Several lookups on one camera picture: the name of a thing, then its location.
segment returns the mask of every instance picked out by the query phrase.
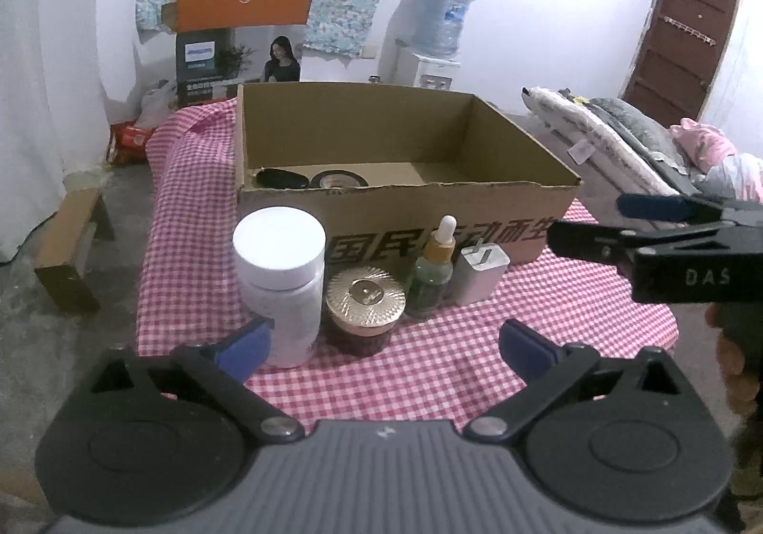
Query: dropper bottle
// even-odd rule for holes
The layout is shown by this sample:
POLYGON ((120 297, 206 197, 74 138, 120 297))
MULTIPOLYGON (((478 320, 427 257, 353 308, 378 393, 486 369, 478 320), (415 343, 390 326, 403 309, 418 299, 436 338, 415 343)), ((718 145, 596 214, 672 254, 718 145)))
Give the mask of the dropper bottle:
POLYGON ((443 301, 445 287, 453 276, 453 263, 450 261, 455 248, 453 233, 455 218, 444 216, 413 266, 406 287, 405 304, 405 313, 413 319, 430 317, 443 301))

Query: metal screw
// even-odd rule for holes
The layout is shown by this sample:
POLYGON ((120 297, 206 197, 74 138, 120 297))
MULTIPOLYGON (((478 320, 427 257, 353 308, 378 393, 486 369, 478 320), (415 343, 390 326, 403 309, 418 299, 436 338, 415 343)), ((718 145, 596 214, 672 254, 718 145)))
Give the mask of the metal screw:
POLYGON ((482 435, 482 437, 500 437, 509 430, 509 426, 504 420, 493 416, 482 416, 482 418, 474 420, 470 426, 472 431, 477 435, 482 435))
POLYGON ((299 430, 299 422, 294 418, 285 416, 273 416, 263 420, 260 425, 262 432, 272 437, 289 437, 299 430))

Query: table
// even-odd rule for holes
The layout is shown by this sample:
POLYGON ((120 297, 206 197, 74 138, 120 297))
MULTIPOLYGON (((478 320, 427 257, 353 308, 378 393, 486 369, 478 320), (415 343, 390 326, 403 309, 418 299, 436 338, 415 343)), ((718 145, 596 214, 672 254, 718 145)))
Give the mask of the table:
MULTIPOLYGON (((147 144, 155 212, 140 281, 140 355, 215 342, 248 319, 231 244, 235 105, 180 110, 147 144)), ((567 218, 595 222, 577 200, 567 218)), ((546 248, 533 263, 512 267, 491 299, 443 308, 423 323, 401 321, 372 358, 319 341, 306 365, 261 370, 247 387, 308 429, 328 418, 445 418, 461 428, 524 385, 498 354, 498 329, 511 317, 558 344, 586 342, 611 357, 632 357, 643 346, 670 349, 678 338, 670 310, 633 303, 614 267, 558 258, 546 248)))

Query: brown door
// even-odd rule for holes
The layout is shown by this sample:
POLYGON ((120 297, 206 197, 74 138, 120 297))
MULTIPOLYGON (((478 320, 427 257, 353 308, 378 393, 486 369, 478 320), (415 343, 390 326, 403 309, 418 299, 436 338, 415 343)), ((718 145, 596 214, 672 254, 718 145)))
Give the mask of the brown door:
POLYGON ((623 99, 665 127, 697 119, 735 7, 736 0, 657 0, 623 99))

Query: black circular disc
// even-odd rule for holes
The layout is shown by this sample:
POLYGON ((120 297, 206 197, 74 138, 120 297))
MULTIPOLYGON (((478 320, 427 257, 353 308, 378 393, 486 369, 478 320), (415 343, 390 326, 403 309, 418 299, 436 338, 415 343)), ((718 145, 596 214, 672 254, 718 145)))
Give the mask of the black circular disc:
POLYGON ((709 415, 680 397, 638 390, 552 412, 530 431, 526 456, 556 499, 619 524, 663 523, 706 509, 732 466, 709 415))
POLYGON ((93 394, 76 420, 53 421, 37 449, 51 506, 108 525, 175 519, 221 495, 244 460, 243 437, 196 403, 93 394))
POLYGON ((310 180, 310 187, 369 187, 369 182, 350 171, 323 171, 310 180))

